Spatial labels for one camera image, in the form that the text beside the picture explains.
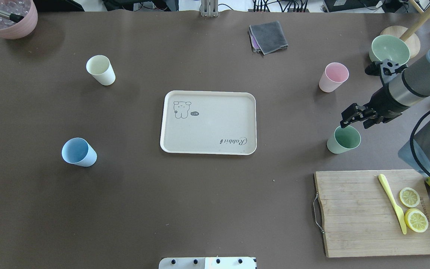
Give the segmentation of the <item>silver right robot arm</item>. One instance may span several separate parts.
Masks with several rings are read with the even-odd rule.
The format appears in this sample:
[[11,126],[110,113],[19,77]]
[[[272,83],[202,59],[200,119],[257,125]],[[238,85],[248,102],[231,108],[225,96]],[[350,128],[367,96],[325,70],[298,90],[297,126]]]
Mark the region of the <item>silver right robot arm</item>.
[[[342,128],[356,121],[362,121],[365,129],[388,123],[430,97],[430,50],[409,67],[385,59],[371,63],[365,73],[378,75],[382,87],[366,104],[353,103],[342,112]],[[430,121],[423,128],[416,124],[399,157],[420,174],[430,176]]]

